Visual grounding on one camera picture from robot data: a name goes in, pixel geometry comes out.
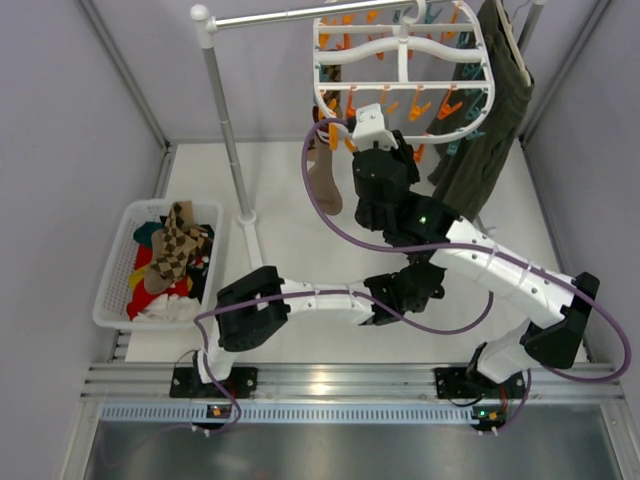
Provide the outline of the brown tan argyle sock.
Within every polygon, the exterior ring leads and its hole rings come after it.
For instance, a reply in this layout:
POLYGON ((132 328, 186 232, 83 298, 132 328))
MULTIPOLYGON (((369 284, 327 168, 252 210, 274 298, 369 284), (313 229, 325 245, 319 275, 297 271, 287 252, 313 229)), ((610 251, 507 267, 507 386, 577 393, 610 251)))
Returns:
POLYGON ((194 261, 210 255, 213 235, 194 220, 191 201, 177 201, 162 228, 151 235, 151 242, 152 259, 144 287, 149 294, 158 295, 182 281, 194 261))

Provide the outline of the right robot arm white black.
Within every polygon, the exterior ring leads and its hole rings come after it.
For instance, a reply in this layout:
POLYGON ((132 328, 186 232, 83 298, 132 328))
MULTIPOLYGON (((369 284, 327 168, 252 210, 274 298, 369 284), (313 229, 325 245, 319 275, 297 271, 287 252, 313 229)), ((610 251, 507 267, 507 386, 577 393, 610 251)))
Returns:
POLYGON ((525 315, 520 326, 475 349, 468 379, 488 388, 535 366, 572 368, 599 280, 589 273, 569 277, 547 271, 491 240, 453 208, 412 191, 419 173, 399 131, 355 131, 352 142, 355 219, 409 258, 395 276, 401 284, 393 299, 406 300, 411 286, 429 294, 453 271, 525 315))

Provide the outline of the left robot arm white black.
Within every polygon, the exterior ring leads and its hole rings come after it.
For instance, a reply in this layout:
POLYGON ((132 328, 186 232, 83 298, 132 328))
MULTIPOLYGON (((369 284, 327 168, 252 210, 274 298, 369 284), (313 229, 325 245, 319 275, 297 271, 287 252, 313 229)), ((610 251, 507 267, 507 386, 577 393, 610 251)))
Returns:
POLYGON ((194 367, 204 384, 227 379, 238 355, 257 349, 290 321, 333 319, 354 326, 386 326, 406 313, 421 313, 431 299, 444 297, 445 270, 414 262, 400 271, 345 285, 285 279, 263 266, 217 293, 216 308, 194 323, 215 318, 218 340, 203 339, 194 367))

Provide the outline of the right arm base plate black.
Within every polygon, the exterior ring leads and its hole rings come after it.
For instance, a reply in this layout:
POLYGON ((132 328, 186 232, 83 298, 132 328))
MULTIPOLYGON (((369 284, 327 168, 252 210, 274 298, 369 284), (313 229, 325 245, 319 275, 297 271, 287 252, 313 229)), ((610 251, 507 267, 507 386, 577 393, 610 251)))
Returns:
POLYGON ((521 399, 526 387, 522 373, 494 383, 480 375, 469 376, 466 367, 439 367, 434 369, 434 377, 439 399, 500 399, 503 393, 508 399, 521 399))

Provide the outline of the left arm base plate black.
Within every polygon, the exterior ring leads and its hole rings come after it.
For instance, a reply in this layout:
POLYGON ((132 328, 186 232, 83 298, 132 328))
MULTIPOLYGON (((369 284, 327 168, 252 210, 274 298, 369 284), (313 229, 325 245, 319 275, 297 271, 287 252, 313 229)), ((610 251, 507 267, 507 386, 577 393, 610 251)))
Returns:
MULTIPOLYGON (((248 399, 258 385, 258 369, 233 367, 230 376, 220 384, 236 399, 248 399)), ((222 399, 225 395, 213 384, 203 383, 195 367, 173 370, 169 397, 174 399, 222 399)))

